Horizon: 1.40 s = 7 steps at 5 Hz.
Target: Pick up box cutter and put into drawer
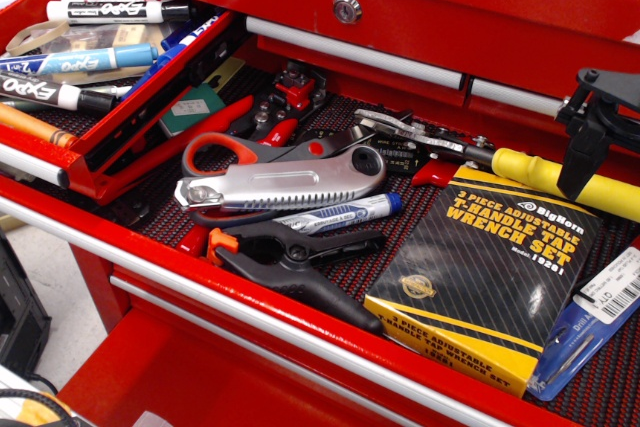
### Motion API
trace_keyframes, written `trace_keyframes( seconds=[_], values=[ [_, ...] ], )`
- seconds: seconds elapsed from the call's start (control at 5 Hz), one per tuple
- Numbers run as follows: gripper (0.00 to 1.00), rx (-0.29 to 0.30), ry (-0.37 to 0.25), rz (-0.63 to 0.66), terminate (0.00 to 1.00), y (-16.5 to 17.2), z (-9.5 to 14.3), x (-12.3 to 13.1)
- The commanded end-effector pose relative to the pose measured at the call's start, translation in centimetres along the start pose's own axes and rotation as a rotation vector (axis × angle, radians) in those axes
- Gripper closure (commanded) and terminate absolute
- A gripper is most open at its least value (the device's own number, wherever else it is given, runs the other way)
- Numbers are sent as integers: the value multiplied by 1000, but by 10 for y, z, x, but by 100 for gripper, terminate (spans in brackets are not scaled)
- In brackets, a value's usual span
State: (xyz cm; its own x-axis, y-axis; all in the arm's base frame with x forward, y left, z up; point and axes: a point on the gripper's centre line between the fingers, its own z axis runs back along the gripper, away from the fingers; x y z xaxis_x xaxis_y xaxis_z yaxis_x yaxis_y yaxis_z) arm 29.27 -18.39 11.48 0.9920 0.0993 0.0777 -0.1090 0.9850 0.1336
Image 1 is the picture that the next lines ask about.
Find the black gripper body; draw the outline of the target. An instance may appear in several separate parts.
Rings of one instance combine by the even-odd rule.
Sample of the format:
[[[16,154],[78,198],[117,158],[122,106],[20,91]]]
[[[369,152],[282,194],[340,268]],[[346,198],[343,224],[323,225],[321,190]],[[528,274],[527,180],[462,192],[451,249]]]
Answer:
[[[560,107],[556,120],[573,142],[639,146],[639,75],[583,68],[577,88]]]

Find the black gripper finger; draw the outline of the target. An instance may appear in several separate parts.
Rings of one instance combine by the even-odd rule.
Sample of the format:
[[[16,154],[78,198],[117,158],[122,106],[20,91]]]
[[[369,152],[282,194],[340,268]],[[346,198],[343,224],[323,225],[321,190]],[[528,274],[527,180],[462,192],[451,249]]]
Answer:
[[[570,200],[576,200],[603,161],[603,136],[575,134],[567,147],[557,187]]]

